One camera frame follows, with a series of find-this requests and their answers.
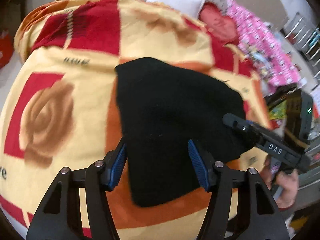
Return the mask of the grey sleeve forearm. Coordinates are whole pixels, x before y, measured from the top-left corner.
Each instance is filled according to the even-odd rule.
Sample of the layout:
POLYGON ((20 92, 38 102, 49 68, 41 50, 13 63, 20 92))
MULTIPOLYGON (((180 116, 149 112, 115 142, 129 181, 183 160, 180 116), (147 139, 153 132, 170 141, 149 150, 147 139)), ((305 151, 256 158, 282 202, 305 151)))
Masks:
POLYGON ((283 220, 288 220, 296 211, 296 203, 293 203, 289 207, 279 208, 279 211, 283 220))

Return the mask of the person right hand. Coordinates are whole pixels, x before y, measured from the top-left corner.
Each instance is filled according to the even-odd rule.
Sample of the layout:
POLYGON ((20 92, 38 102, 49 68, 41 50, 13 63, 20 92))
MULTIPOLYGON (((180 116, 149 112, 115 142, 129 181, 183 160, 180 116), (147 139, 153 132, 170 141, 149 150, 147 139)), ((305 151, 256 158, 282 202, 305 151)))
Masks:
MULTIPOLYGON (((267 187, 270 189, 272 186, 272 173, 270 170, 271 157, 267 156, 264 162, 264 167, 260 172, 262 179, 267 187)), ((276 203, 280 209, 288 209, 292 207, 296 201, 298 193, 299 179, 298 171, 294 169, 291 174, 286 174, 281 171, 276 176, 276 184, 283 188, 282 193, 276 199, 276 203)))

